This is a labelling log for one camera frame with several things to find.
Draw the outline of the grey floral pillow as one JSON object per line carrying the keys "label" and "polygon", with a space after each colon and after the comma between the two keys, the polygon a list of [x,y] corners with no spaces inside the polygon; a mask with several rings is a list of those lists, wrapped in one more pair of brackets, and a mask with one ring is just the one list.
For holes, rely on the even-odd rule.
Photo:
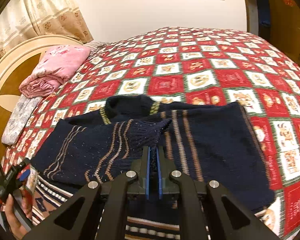
{"label": "grey floral pillow", "polygon": [[25,95],[21,94],[2,134],[1,142],[4,145],[13,145],[18,141],[32,112],[41,100],[41,96],[28,99]]}

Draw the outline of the cream wooden headboard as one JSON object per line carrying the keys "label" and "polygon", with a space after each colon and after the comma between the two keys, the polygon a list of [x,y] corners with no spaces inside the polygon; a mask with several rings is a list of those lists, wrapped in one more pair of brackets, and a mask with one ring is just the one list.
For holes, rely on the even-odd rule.
{"label": "cream wooden headboard", "polygon": [[4,164],[6,145],[1,137],[20,98],[19,86],[28,77],[51,46],[81,45],[78,40],[63,35],[31,38],[14,47],[0,59],[0,161]]}

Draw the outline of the red checkered bear bedspread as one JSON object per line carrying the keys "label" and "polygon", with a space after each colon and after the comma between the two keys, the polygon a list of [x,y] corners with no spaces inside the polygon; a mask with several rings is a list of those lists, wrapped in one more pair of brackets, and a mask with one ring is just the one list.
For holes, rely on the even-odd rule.
{"label": "red checkered bear bedspread", "polygon": [[283,239],[300,230],[300,68],[264,39],[236,30],[163,28],[99,49],[34,109],[4,168],[32,157],[61,118],[97,111],[106,100],[145,94],[151,112],[174,102],[239,102],[251,117],[275,200],[262,220]]}

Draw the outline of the folded pink quilt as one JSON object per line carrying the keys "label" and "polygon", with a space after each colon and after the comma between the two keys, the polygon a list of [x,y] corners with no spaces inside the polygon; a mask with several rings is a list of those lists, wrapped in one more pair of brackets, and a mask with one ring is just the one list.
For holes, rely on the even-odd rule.
{"label": "folded pink quilt", "polygon": [[89,54],[90,48],[86,46],[52,46],[20,84],[21,94],[29,99],[50,95],[73,77]]}

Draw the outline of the striped pillow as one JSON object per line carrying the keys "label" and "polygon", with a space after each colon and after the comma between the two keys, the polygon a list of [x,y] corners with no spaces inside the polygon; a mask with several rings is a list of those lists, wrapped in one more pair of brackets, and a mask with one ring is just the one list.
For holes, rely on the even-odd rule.
{"label": "striped pillow", "polygon": [[84,44],[85,47],[90,49],[90,54],[93,54],[96,51],[106,47],[109,43],[108,42],[101,42],[101,41],[90,41]]}

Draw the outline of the beige patterned curtain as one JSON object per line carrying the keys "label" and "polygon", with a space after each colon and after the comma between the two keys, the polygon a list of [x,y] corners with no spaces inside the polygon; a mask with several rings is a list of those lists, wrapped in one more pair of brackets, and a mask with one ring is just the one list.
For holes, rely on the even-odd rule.
{"label": "beige patterned curtain", "polygon": [[0,14],[0,59],[21,42],[50,34],[93,40],[75,0],[10,0]]}

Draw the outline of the brown wooden door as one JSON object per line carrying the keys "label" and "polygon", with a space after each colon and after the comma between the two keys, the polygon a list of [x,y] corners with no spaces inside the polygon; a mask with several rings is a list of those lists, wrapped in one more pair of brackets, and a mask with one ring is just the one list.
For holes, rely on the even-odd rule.
{"label": "brown wooden door", "polygon": [[283,0],[269,0],[270,43],[299,65],[300,8],[285,5]]}

